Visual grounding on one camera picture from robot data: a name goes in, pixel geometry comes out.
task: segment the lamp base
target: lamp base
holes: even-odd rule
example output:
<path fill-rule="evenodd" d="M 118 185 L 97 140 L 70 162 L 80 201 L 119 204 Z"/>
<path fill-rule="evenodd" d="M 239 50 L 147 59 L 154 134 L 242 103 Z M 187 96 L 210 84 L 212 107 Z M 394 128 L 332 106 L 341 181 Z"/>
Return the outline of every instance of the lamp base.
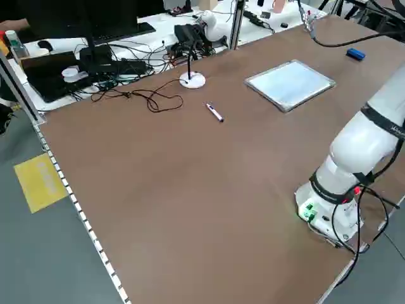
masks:
<path fill-rule="evenodd" d="M 180 76 L 180 84 L 188 89 L 198 89 L 205 84 L 205 77 L 199 72 L 191 72 L 191 79 L 189 73 L 185 72 Z"/>

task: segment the computer mouse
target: computer mouse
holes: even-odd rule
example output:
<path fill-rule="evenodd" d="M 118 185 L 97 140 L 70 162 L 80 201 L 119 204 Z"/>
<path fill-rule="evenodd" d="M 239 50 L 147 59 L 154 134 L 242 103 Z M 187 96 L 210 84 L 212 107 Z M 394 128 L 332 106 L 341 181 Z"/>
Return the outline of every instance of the computer mouse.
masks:
<path fill-rule="evenodd" d="M 49 52 L 53 51 L 53 47 L 52 47 L 52 45 L 49 43 L 49 41 L 46 41 L 46 40 L 38 41 L 38 46 L 39 46 L 41 49 L 47 49 Z"/>

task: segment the white robotic arm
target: white robotic arm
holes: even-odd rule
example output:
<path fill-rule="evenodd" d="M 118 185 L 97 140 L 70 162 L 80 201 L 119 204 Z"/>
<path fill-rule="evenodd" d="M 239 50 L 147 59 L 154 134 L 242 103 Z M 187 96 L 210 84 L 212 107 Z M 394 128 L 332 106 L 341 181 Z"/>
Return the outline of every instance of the white robotic arm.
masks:
<path fill-rule="evenodd" d="M 218 21 L 212 11 L 204 11 L 199 17 L 199 23 L 204 28 L 204 33 L 208 41 L 217 42 L 230 33 L 227 23 Z"/>
<path fill-rule="evenodd" d="M 405 134 L 401 135 L 405 119 L 405 94 L 401 94 L 404 84 L 405 65 L 367 102 L 377 115 L 394 123 L 391 133 L 362 111 L 357 112 L 331 144 L 330 154 L 312 176 L 312 181 L 296 191 L 299 216 L 330 239 L 337 241 L 338 234 L 340 239 L 347 241 L 357 232 L 358 226 L 357 203 L 350 197 L 335 211 L 335 234 L 332 214 L 336 204 L 329 201 L 328 193 L 345 195 L 359 182 L 355 174 L 368 175 L 394 150 L 399 138 L 405 138 Z"/>

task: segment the bottle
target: bottle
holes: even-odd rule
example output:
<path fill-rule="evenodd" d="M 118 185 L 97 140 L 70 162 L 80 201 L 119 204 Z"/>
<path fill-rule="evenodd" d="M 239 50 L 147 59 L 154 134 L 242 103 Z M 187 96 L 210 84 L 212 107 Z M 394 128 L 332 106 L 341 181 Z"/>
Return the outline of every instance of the bottle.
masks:
<path fill-rule="evenodd" d="M 6 36 L 10 42 L 11 53 L 16 61 L 20 62 L 21 58 L 30 56 L 27 48 L 21 43 L 17 33 L 14 30 L 6 31 Z"/>

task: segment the person's hand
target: person's hand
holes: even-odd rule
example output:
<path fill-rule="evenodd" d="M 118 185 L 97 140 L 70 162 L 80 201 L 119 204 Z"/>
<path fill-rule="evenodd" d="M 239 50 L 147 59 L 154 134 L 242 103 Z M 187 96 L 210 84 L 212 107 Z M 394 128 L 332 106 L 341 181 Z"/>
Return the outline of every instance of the person's hand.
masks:
<path fill-rule="evenodd" d="M 24 30 L 29 28 L 30 25 L 28 24 L 27 19 L 21 20 L 6 20 L 0 22 L 0 30 L 7 31 L 7 30 L 15 30 L 18 32 L 19 30 Z"/>

